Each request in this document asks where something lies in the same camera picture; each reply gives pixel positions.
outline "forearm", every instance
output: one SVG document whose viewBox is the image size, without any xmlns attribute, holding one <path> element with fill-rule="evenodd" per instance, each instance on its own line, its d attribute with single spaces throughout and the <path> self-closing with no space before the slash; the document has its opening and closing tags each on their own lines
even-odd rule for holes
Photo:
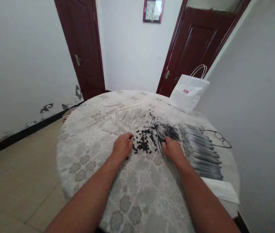
<svg viewBox="0 0 275 233">
<path fill-rule="evenodd" d="M 190 163 L 176 164 L 197 232 L 238 232 L 232 218 Z"/>
<path fill-rule="evenodd" d="M 94 232 L 122 161 L 112 154 L 51 222 L 46 232 Z"/>
</svg>

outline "black baseboard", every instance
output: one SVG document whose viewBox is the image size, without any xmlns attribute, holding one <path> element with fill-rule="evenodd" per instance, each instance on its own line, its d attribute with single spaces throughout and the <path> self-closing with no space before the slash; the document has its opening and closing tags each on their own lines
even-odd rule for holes
<svg viewBox="0 0 275 233">
<path fill-rule="evenodd" d="M 248 230 L 247 226 L 245 225 L 245 222 L 242 219 L 239 212 L 238 212 L 238 216 L 234 219 L 234 222 L 238 226 L 241 233 L 249 233 L 249 230 Z"/>
<path fill-rule="evenodd" d="M 80 102 L 79 104 L 75 105 L 75 106 L 79 106 L 83 103 L 84 101 Z M 47 125 L 61 119 L 61 117 L 63 116 L 64 113 L 66 113 L 69 109 L 63 110 L 62 112 L 59 112 L 45 120 L 42 120 L 41 122 L 32 125 L 14 135 L 11 135 L 7 138 L 5 138 L 3 141 L 0 142 L 0 151 L 9 147 L 10 145 L 22 140 L 23 138 L 31 135 L 32 133 L 35 133 L 36 131 L 46 127 Z"/>
</svg>

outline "hand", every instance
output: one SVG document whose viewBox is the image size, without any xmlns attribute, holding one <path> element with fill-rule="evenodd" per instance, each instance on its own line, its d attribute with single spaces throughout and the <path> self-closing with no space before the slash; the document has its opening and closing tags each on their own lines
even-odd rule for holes
<svg viewBox="0 0 275 233">
<path fill-rule="evenodd" d="M 176 165 L 181 164 L 183 161 L 187 161 L 180 144 L 171 139 L 170 137 L 165 137 L 165 142 L 162 142 L 163 152 L 175 163 Z"/>
<path fill-rule="evenodd" d="M 133 137 L 132 133 L 126 133 L 120 135 L 114 143 L 112 149 L 112 155 L 123 162 L 126 157 L 131 153 L 133 147 Z"/>
</svg>

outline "clock face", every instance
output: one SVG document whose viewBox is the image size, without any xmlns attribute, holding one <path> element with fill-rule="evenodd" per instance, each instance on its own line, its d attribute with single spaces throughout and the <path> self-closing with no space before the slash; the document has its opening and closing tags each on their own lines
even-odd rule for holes
<svg viewBox="0 0 275 233">
<path fill-rule="evenodd" d="M 145 20 L 159 21 L 161 15 L 162 0 L 148 0 L 146 3 Z"/>
</svg>

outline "glasses frame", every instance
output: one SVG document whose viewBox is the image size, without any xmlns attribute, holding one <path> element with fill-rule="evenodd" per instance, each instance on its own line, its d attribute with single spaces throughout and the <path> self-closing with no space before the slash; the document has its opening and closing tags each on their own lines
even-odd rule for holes
<svg viewBox="0 0 275 233">
<path fill-rule="evenodd" d="M 214 145 L 214 144 L 213 144 L 213 146 L 218 146 L 218 147 L 223 147 L 223 148 L 228 148 L 228 149 L 232 148 L 231 143 L 230 143 L 227 139 L 225 139 L 224 136 L 221 135 L 221 133 L 219 133 L 219 132 L 217 132 L 217 131 L 214 131 L 214 130 L 208 130 L 208 129 L 202 130 L 202 133 L 203 133 L 204 131 L 213 132 L 213 133 L 214 133 L 214 136 L 215 136 L 218 140 L 220 140 L 221 143 L 223 144 L 223 146 Z M 229 147 L 226 147 L 226 146 L 224 145 L 224 141 L 226 141 L 230 146 L 229 146 Z"/>
</svg>

